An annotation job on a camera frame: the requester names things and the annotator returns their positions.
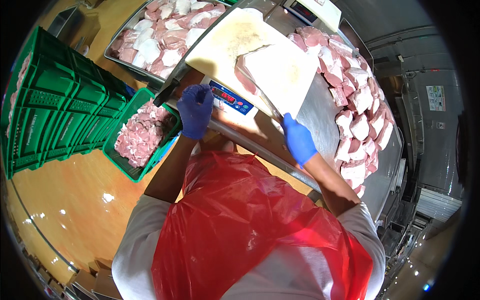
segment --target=stainless steel table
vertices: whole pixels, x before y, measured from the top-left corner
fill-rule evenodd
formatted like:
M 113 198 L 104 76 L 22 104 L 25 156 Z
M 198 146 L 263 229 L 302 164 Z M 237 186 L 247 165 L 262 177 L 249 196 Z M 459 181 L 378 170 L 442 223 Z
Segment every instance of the stainless steel table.
M 305 26 L 300 19 L 270 0 L 243 0 L 233 7 L 250 7 L 260 10 L 264 13 L 266 22 L 284 35 L 295 32 L 297 27 Z M 328 34 L 333 33 L 326 26 L 320 27 L 320 29 Z M 337 34 L 339 34 L 347 44 L 353 47 L 342 32 L 338 32 Z M 170 99 L 167 104 L 175 107 L 176 99 Z M 297 121 L 311 131 L 317 150 L 322 154 L 327 163 L 337 170 L 339 166 L 335 166 L 333 160 L 339 142 L 339 132 L 335 124 L 335 115 L 340 110 L 341 108 L 338 108 L 333 103 L 332 95 L 328 91 L 327 82 L 320 74 L 316 74 L 297 115 Z M 258 153 L 263 159 L 318 192 L 321 192 L 318 184 L 311 177 L 307 176 L 286 160 L 275 155 L 268 147 L 256 143 L 232 127 L 214 118 L 210 121 L 209 128 L 222 133 L 249 151 Z M 387 148 L 378 154 L 378 170 L 370 175 L 364 182 L 366 189 L 362 200 L 366 203 L 374 221 L 380 216 L 380 212 L 390 191 L 395 187 L 402 146 L 403 140 L 395 125 Z

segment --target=red plastic apron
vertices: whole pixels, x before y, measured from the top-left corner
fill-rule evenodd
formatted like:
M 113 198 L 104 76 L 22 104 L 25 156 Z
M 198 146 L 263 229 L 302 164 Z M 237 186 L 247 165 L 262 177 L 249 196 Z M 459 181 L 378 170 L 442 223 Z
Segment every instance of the red plastic apron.
M 364 248 L 255 156 L 202 152 L 190 159 L 183 191 L 153 259 L 158 299 L 220 299 L 278 243 L 320 249 L 334 280 L 332 296 L 364 299 L 372 272 Z

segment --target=green basket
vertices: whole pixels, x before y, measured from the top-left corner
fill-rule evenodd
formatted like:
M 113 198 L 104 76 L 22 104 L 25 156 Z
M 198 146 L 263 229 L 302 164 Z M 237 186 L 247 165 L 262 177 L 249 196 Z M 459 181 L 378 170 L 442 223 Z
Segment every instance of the green basket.
M 108 157 L 108 159 L 133 182 L 139 182 L 140 180 L 142 180 L 146 173 L 150 172 L 153 169 L 153 167 L 159 162 L 159 160 L 165 155 L 165 153 L 172 147 L 173 143 L 175 142 L 175 137 L 181 130 L 181 121 L 178 114 L 169 106 L 163 104 L 162 106 L 172 115 L 174 115 L 175 118 L 177 118 L 177 121 L 173 126 L 172 130 L 167 133 L 162 143 L 153 153 L 152 157 L 144 168 L 132 167 L 131 165 L 129 165 L 127 158 L 121 157 L 120 154 L 115 151 L 114 145 L 118 138 L 118 132 L 122 128 L 122 124 L 127 123 L 128 119 L 133 114 L 137 113 L 137 110 L 143 104 L 148 102 L 152 97 L 155 97 L 155 95 L 147 88 L 141 88 L 140 90 L 138 90 L 138 92 L 133 96 L 132 100 L 127 104 L 127 107 L 122 113 L 119 122 L 113 128 L 107 138 L 107 141 L 103 146 L 103 154 L 105 154 L 105 156 Z
M 30 53 L 7 138 L 10 97 Z M 13 68 L 1 111 L 0 143 L 7 178 L 46 161 L 101 148 L 130 101 L 130 92 L 124 82 L 37 27 Z M 102 120 L 99 127 L 97 120 Z

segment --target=hand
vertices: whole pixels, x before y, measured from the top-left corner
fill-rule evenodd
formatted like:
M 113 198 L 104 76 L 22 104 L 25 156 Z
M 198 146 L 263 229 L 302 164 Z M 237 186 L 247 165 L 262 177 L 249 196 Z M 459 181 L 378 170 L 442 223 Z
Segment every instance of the hand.
M 290 113 L 285 114 L 282 127 L 288 150 L 300 166 L 305 165 L 317 153 L 312 134 L 307 127 L 292 119 Z
M 201 139 L 212 116 L 212 88 L 208 84 L 187 86 L 177 102 L 177 109 L 183 124 L 182 134 L 194 140 Z

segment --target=worker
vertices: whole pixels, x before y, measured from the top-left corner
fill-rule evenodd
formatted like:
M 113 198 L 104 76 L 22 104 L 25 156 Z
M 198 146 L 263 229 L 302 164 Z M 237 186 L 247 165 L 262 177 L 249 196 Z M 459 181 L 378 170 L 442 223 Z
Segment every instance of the worker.
M 182 133 L 133 208 L 113 260 L 123 299 L 374 299 L 385 253 L 372 217 L 309 130 L 285 114 L 286 145 L 330 212 L 255 156 L 192 153 L 213 100 L 209 85 L 195 84 L 177 102 Z

